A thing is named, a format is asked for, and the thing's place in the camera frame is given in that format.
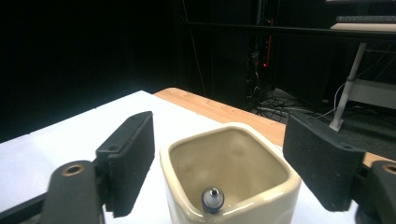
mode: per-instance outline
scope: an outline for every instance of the white tabletop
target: white tabletop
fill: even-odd
[[[152,111],[155,159],[127,217],[106,223],[171,223],[159,150],[164,143],[219,127],[219,123],[144,91],[0,144],[0,212],[47,191],[50,175],[77,160],[93,161],[95,150],[130,116]],[[303,183],[292,223],[355,223],[357,205],[344,213],[326,211]]]

